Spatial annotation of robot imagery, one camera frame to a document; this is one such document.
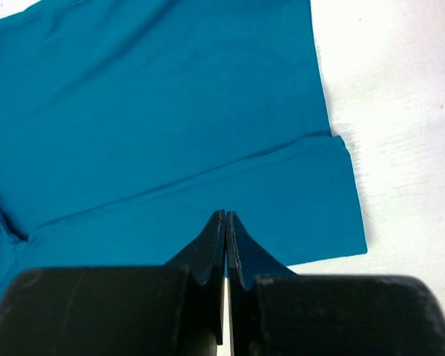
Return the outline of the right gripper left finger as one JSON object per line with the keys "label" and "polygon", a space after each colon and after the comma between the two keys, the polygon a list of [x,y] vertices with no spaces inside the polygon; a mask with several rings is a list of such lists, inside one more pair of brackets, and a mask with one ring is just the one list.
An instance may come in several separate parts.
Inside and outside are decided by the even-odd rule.
{"label": "right gripper left finger", "polygon": [[38,268],[0,301],[0,355],[215,355],[225,212],[160,266]]}

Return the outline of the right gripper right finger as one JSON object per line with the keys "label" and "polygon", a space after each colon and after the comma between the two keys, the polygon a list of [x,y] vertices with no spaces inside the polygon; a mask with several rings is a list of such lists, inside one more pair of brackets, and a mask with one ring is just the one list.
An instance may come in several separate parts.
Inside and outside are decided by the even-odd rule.
{"label": "right gripper right finger", "polygon": [[296,274],[229,212],[233,355],[445,355],[445,317],[419,279]]}

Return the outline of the blue t shirt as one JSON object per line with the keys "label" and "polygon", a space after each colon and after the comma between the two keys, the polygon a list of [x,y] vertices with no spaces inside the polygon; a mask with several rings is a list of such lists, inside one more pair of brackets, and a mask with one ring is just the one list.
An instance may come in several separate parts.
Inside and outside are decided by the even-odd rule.
{"label": "blue t shirt", "polygon": [[287,266],[367,251],[308,1],[40,1],[0,19],[0,299],[159,265],[234,211]]}

